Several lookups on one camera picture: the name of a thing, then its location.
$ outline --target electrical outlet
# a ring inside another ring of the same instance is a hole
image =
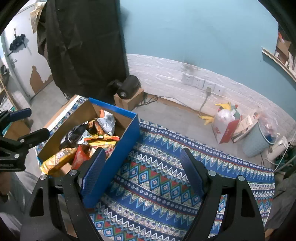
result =
[[[211,92],[214,91],[214,88],[215,88],[216,84],[214,84],[213,82],[210,82],[208,80],[205,80],[205,83],[204,83],[204,86],[203,86],[203,90],[206,90],[207,87],[209,87],[211,89]]]
[[[203,85],[205,83],[205,80],[199,77],[194,76],[193,77],[193,84],[192,86],[198,88],[198,89],[202,89]]]
[[[193,75],[183,73],[182,83],[185,85],[192,85],[193,83]]]
[[[224,92],[225,92],[225,87],[222,85],[216,85],[213,91],[214,94],[217,94],[220,96],[224,96]]]

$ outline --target light blue trash bin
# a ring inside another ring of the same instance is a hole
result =
[[[262,134],[259,122],[257,122],[257,124],[244,139],[242,150],[246,156],[254,157],[267,147],[273,145],[275,142],[276,138],[274,138],[273,143],[269,142],[265,138],[265,136]]]

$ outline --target patterned tablecloth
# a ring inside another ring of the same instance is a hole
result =
[[[83,101],[85,98],[78,99],[73,108]],[[53,130],[65,119],[61,117]],[[227,155],[163,126],[144,120],[139,124],[138,142],[97,207],[90,210],[101,234],[117,241],[182,240],[202,204],[180,163],[183,148],[190,148],[208,170],[221,176],[243,175],[266,223],[275,188],[272,169]],[[222,195],[210,237],[219,231],[226,201],[227,195]]]

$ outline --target gray floor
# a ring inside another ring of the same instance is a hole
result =
[[[34,121],[31,131],[43,128],[44,125],[55,115],[55,113],[67,102],[63,93],[51,82],[32,100],[32,116]],[[219,149],[227,154],[238,158],[262,164],[260,155],[248,158],[242,151],[242,142],[217,144],[211,125],[204,125],[204,120],[195,113],[183,110],[174,106],[169,106],[161,102],[154,102],[146,106],[138,107],[134,110],[139,118],[152,121],[165,126],[168,129],[189,136],[201,143]],[[36,154],[33,149],[29,151],[26,158],[27,171],[39,177],[41,171],[38,167]]]

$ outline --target silver bolt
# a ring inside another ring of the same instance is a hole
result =
[[[240,175],[239,180],[243,182],[245,180],[245,177]]]
[[[125,92],[120,92],[120,95],[121,95],[122,97],[126,97],[126,93],[125,93]]]
[[[40,176],[40,180],[44,180],[46,178],[47,178],[47,175],[46,174],[43,174],[43,175]]]
[[[70,174],[70,176],[74,176],[77,174],[77,171],[75,169],[71,170],[71,171],[69,171],[69,174]]]
[[[213,171],[213,170],[209,170],[209,171],[208,171],[208,174],[209,174],[210,176],[215,176],[215,175],[216,175],[216,172]]]

